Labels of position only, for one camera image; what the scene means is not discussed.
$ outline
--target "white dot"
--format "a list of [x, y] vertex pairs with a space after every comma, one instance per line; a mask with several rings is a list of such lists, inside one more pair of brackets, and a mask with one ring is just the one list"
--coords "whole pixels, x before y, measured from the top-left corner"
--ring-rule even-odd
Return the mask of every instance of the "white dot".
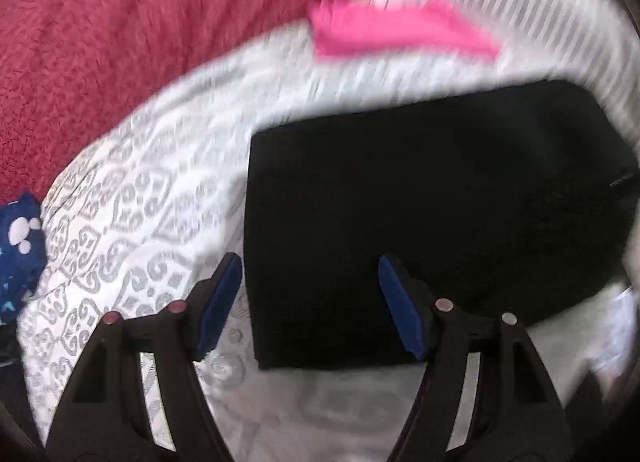
[[440, 298], [436, 301], [436, 309], [441, 312], [451, 312], [453, 311], [453, 302], [447, 298]]
[[29, 223], [25, 217], [19, 217], [9, 226], [9, 243], [12, 246], [18, 245], [29, 236]]
[[29, 251], [31, 251], [31, 242], [29, 242], [28, 240], [23, 240], [22, 242], [20, 242], [20, 245], [18, 245], [18, 251], [20, 251], [24, 255], [28, 254]]
[[518, 322], [518, 318], [511, 312], [505, 312], [504, 314], [502, 314], [502, 321], [504, 321], [507, 325], [515, 325]]

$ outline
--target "pink cloth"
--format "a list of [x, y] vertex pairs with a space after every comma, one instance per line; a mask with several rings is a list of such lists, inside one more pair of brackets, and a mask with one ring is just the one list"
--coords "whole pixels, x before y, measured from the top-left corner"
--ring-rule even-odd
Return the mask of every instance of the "pink cloth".
[[313, 1], [0, 0], [0, 203], [42, 198], [151, 94]]
[[322, 0], [312, 7], [316, 54], [344, 56], [385, 49], [425, 48], [494, 60], [498, 45], [447, 0], [389, 4], [386, 8], [349, 0]]

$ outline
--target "red fleece blanket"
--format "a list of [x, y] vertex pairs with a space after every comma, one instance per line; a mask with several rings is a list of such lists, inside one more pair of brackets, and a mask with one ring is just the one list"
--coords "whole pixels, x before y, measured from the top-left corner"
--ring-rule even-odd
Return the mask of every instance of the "red fleece blanket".
[[311, 1], [0, 0], [0, 203], [44, 197], [151, 94]]

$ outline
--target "black clamp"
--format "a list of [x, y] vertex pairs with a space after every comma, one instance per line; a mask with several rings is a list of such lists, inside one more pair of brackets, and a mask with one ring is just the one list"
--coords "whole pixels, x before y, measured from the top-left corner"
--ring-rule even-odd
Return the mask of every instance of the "black clamp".
[[[398, 259], [380, 262], [385, 293], [407, 350], [428, 360], [390, 462], [564, 462], [572, 448], [564, 411], [526, 331], [513, 315], [465, 314], [434, 300]], [[232, 462], [193, 368], [218, 341], [242, 279], [228, 253], [186, 301], [156, 315], [109, 312], [87, 343], [62, 395], [47, 442], [52, 462]], [[140, 352], [152, 352], [175, 452], [150, 430]], [[466, 444], [446, 451], [469, 352], [480, 352], [478, 390]]]

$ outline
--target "gray pattern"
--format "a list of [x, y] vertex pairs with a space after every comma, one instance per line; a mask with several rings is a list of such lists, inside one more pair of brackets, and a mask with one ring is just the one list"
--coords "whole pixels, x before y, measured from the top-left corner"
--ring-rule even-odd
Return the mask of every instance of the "gray pattern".
[[[249, 142], [258, 129], [305, 115], [569, 78], [590, 88], [637, 142], [640, 45], [614, 2], [453, 1], [505, 42], [495, 64], [429, 52], [318, 62], [308, 27], [295, 24], [168, 86], [69, 165], [43, 204], [49, 264], [19, 320], [44, 437], [104, 312], [157, 312], [209, 277], [226, 250], [241, 253]], [[615, 375], [633, 331], [629, 309], [633, 299], [612, 288], [533, 331], [562, 398], [586, 359], [603, 360], [605, 379]], [[588, 333], [575, 327], [584, 321]], [[153, 356], [140, 360], [152, 430], [171, 447]], [[259, 372], [244, 287], [217, 349], [196, 371], [230, 450], [248, 462], [384, 460], [422, 377], [421, 366]], [[454, 444], [461, 439], [457, 433]]]

